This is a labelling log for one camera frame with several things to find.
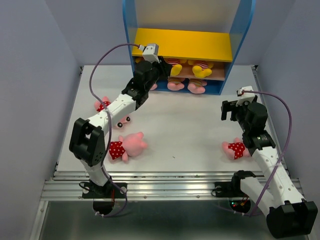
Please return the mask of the pink frog plush striped shirt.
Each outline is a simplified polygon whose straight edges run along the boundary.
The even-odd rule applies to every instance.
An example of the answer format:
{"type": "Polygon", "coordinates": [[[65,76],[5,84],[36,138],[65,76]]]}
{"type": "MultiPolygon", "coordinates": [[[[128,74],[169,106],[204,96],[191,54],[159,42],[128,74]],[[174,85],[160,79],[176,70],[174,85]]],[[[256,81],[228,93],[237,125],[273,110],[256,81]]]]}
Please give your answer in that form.
{"type": "Polygon", "coordinates": [[[155,90],[157,87],[158,87],[158,85],[157,85],[156,83],[154,83],[154,84],[152,85],[152,87],[150,88],[150,90],[153,91],[153,90],[155,90]]]}

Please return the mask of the pink plush striped body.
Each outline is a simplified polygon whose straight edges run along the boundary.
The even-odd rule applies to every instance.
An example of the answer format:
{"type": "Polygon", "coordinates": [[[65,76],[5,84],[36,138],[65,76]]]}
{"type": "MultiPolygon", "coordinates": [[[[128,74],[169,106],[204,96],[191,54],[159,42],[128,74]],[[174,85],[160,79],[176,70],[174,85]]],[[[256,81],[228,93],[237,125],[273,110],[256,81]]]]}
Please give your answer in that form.
{"type": "Polygon", "coordinates": [[[179,91],[182,90],[185,85],[184,85],[184,78],[179,78],[179,77],[169,77],[168,82],[167,82],[167,88],[170,91],[179,91]]]}

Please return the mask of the pink pig plush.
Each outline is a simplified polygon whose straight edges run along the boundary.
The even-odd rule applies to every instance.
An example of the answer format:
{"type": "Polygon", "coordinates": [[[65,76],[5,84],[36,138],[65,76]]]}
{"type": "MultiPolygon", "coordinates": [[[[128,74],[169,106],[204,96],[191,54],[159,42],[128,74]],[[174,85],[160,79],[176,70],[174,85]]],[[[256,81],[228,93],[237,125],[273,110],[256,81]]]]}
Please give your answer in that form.
{"type": "Polygon", "coordinates": [[[108,156],[111,160],[121,159],[127,163],[129,157],[139,156],[148,144],[143,140],[142,132],[131,133],[126,136],[118,136],[118,141],[112,141],[108,148],[108,156]]]}
{"type": "Polygon", "coordinates": [[[238,137],[233,142],[223,141],[221,147],[230,160],[238,160],[242,157],[249,158],[251,156],[243,141],[238,137]]]}

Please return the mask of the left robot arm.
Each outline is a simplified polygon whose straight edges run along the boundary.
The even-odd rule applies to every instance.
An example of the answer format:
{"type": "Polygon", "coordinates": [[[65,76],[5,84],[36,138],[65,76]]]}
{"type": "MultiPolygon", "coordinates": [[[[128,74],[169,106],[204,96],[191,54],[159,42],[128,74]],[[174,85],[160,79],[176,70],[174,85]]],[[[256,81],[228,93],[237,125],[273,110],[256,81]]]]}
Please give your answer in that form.
{"type": "Polygon", "coordinates": [[[79,118],[74,122],[69,150],[89,173],[88,187],[83,186],[84,190],[106,198],[117,188],[104,166],[111,146],[110,141],[105,142],[105,136],[110,137],[115,124],[144,104],[152,86],[158,79],[168,78],[171,69],[162,56],[140,61],[133,78],[110,105],[86,120],[79,118]]]}

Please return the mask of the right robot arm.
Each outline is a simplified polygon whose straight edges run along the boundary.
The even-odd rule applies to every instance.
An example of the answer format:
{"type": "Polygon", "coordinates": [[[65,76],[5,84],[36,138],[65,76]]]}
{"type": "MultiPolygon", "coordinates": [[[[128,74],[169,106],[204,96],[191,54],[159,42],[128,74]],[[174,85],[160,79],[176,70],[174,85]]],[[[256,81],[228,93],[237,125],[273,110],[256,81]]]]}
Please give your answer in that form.
{"type": "Polygon", "coordinates": [[[261,185],[253,173],[238,171],[230,182],[231,192],[249,196],[255,208],[266,217],[267,227],[274,238],[310,234],[318,208],[313,201],[305,200],[278,161],[275,142],[265,129],[266,107],[256,98],[243,102],[226,100],[221,105],[221,120],[226,120],[227,113],[231,113],[231,121],[239,123],[243,130],[243,144],[267,179],[266,184],[261,185]]]}

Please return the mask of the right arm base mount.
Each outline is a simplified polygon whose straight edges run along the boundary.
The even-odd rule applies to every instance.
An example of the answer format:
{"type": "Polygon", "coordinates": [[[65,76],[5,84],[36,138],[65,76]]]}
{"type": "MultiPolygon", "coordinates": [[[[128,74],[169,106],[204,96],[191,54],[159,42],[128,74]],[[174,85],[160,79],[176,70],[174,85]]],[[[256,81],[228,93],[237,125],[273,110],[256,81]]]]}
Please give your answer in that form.
{"type": "Polygon", "coordinates": [[[241,190],[234,189],[231,182],[215,182],[211,195],[217,198],[227,198],[228,205],[233,211],[247,214],[251,209],[249,197],[241,190]]]}

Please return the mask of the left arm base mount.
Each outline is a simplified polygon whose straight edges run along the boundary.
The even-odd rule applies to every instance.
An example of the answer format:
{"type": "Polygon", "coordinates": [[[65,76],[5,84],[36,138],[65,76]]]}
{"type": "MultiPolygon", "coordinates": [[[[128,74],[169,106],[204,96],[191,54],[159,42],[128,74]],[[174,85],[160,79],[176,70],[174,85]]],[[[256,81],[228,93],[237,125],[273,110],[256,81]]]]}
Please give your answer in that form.
{"type": "Polygon", "coordinates": [[[96,216],[111,218],[122,213],[127,206],[127,183],[118,184],[108,181],[104,186],[98,186],[90,181],[81,181],[82,199],[92,200],[92,209],[96,216]],[[124,200],[123,206],[116,207],[116,200],[124,200]]]}

